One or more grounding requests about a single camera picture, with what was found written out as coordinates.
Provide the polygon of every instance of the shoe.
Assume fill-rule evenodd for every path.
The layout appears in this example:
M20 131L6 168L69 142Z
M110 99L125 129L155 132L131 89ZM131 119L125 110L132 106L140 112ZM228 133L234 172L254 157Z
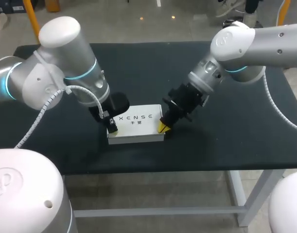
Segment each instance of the shoe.
M248 26L249 28L254 28L257 21L257 14L256 12L252 14L245 13L243 23Z
M231 10L245 3L245 0L224 0L223 4L216 10L216 17L227 15Z

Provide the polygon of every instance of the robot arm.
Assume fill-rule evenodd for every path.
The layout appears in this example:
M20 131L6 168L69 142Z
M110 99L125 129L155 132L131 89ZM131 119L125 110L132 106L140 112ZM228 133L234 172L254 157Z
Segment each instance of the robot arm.
M129 102L123 93L110 93L104 72L87 41L80 24L71 17L59 17L45 24L39 33L41 46L27 60L7 57L0 60L0 102L18 100L40 110L58 89L78 85L91 91L100 101L105 119L93 99L74 90L78 101L89 108L97 121L110 133L117 130L113 117L125 112ZM60 101L57 97L50 105Z
M225 76L252 83L265 74L265 66L297 67L297 24L251 29L235 22L212 40L210 53L189 73L187 84L169 92L169 110L160 119L160 133L171 129L198 106Z

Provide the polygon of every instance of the white box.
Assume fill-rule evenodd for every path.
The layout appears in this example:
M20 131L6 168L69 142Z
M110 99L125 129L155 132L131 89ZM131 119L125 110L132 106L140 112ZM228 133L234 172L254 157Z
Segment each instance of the white box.
M164 133L158 133L162 117L160 104L130 106L128 111L114 117L118 132L108 133L109 144L163 141Z

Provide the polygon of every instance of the yellow pole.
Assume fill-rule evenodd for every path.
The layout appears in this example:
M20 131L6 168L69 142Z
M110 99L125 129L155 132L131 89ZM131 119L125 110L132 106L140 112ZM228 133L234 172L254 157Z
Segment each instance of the yellow pole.
M281 9L279 11L278 25L277 26L283 25L286 13L288 13L288 10L289 10L290 3L291 3L291 0L284 0L283 1L282 7L281 7Z
M39 40L38 40L39 25L38 25L38 22L37 22L37 18L36 18L33 6L31 4L30 0L23 0L23 3L24 3L24 6L25 6L25 9L26 9L26 13L28 15L28 18L30 19L34 34L36 36L36 40L39 43Z

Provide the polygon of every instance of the xense logo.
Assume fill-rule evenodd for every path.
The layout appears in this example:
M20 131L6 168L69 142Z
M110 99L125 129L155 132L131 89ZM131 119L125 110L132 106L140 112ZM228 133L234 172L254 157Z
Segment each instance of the xense logo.
M145 115L141 115L141 116L140 116L140 119L145 119L146 117L147 117L147 116L145 116ZM135 119L138 119L138 118L139 118L139 116L133 116L133 118L132 118L132 116L127 116L127 117L126 117L127 120L131 120L131 119L132 119L132 120L135 120Z

